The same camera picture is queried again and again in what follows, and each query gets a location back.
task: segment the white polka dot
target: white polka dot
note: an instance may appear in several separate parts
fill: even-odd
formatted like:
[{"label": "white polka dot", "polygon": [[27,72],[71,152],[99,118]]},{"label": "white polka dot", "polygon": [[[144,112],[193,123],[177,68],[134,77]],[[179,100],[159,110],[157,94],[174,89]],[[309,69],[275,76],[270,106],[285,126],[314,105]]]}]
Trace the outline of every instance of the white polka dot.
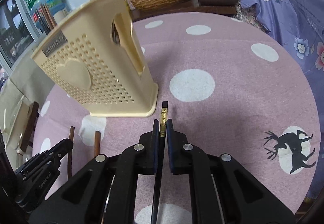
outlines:
[{"label": "white polka dot", "polygon": [[253,44],[251,46],[251,50],[256,56],[270,62],[274,62],[279,59],[278,53],[272,47],[262,43]]},{"label": "white polka dot", "polygon": [[[288,127],[286,130],[284,130],[284,132],[281,135],[287,134],[287,133],[294,133],[297,134],[297,130],[300,130],[302,132],[305,132],[302,128],[298,127],[298,126],[290,126]],[[299,135],[299,139],[303,139],[303,138],[307,138],[309,136],[306,136],[304,134],[300,134]],[[278,157],[279,157],[279,164],[280,167],[282,168],[282,170],[284,172],[286,172],[287,174],[290,174],[291,169],[293,168],[293,163],[292,163],[292,159],[293,159],[293,153],[291,151],[291,149],[289,148],[289,146],[287,144],[286,145],[286,149],[285,148],[279,148],[278,149]],[[311,146],[310,146],[310,142],[306,141],[306,142],[302,142],[301,143],[302,146],[302,151],[301,153],[305,156],[308,156],[311,152]],[[295,170],[294,172],[292,172],[291,174],[297,174],[300,171],[303,170],[303,167]]]},{"label": "white polka dot", "polygon": [[188,69],[174,75],[170,91],[182,102],[197,102],[207,99],[215,89],[213,77],[200,69]]},{"label": "white polka dot", "polygon": [[[150,224],[152,205],[143,208],[138,212],[136,224]],[[192,215],[189,211],[172,204],[159,204],[158,221],[160,224],[192,224]]]},{"label": "white polka dot", "polygon": [[41,117],[43,117],[46,114],[48,107],[50,106],[50,103],[51,103],[50,101],[47,101],[46,103],[44,103],[42,109],[40,110]]},{"label": "white polka dot", "polygon": [[79,136],[82,142],[87,146],[95,145],[95,132],[100,131],[101,140],[103,139],[107,119],[105,117],[93,117],[87,115],[83,117]]},{"label": "white polka dot", "polygon": [[236,22],[243,22],[243,21],[238,20],[238,19],[236,19],[236,18],[231,18],[231,19],[234,20],[234,21],[236,21]]},{"label": "white polka dot", "polygon": [[163,23],[162,20],[152,21],[149,24],[145,25],[145,29],[152,29],[152,28],[158,27],[158,26],[162,25],[162,23]]},{"label": "white polka dot", "polygon": [[40,147],[40,153],[43,153],[46,150],[50,150],[51,149],[51,141],[49,138],[45,138],[41,147]]},{"label": "white polka dot", "polygon": [[212,29],[205,25],[194,25],[186,29],[186,32],[190,35],[204,35],[211,31]]}]

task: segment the wooden handle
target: wooden handle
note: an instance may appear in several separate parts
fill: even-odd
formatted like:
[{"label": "wooden handle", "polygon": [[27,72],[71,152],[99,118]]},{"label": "wooden handle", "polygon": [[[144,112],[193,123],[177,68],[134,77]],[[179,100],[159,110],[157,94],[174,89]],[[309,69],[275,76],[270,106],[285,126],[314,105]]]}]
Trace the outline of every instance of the wooden handle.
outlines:
[{"label": "wooden handle", "polygon": [[[69,139],[73,142],[74,127],[71,126]],[[67,179],[72,177],[72,150],[67,154]]]},{"label": "wooden handle", "polygon": [[95,133],[95,157],[100,154],[100,140],[101,140],[101,133],[96,131]]}]

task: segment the beige plastic holder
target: beige plastic holder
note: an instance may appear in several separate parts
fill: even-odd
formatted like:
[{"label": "beige plastic holder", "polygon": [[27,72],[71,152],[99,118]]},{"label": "beige plastic holder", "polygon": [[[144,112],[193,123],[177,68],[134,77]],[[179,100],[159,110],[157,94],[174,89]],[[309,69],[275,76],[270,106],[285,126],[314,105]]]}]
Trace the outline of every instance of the beige plastic holder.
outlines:
[{"label": "beige plastic holder", "polygon": [[62,20],[31,57],[92,116],[143,117],[155,111],[158,85],[124,0],[90,0]]}]

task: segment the pink tablecloth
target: pink tablecloth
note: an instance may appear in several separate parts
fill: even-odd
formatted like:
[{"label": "pink tablecloth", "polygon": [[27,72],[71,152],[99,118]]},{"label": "pink tablecloth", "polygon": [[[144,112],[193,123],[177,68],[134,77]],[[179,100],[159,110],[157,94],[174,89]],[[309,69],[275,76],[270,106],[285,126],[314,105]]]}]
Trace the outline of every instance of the pink tablecloth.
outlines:
[{"label": "pink tablecloth", "polygon": [[[157,111],[148,118],[91,117],[54,86],[36,126],[33,153],[67,138],[74,126],[75,173],[93,157],[95,130],[102,134],[102,153],[120,154],[152,129],[166,100],[175,130],[190,143],[212,155],[231,154],[296,212],[315,172],[320,127],[308,82],[284,48],[253,26],[214,14],[168,14],[134,26],[159,85]],[[290,134],[263,145],[267,131],[280,137],[297,130],[312,139],[300,144],[307,136]],[[268,159],[265,147],[274,151],[277,143],[278,155]],[[49,194],[67,180],[66,169],[65,158]],[[167,153],[163,172],[159,223],[191,223],[188,177],[171,175]],[[139,177],[137,224],[150,223],[153,186],[153,176]]]}]

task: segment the gray label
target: gray label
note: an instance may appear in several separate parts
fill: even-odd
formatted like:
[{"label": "gray label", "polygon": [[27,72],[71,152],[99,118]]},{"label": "gray label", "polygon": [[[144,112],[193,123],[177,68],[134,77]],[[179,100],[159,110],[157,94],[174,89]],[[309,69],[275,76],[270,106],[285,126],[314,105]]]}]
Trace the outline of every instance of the gray label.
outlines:
[{"label": "gray label", "polygon": [[67,43],[66,37],[63,35],[62,31],[59,31],[54,37],[52,37],[49,45],[43,48],[45,56],[48,58],[53,52],[55,52],[60,46]]}]

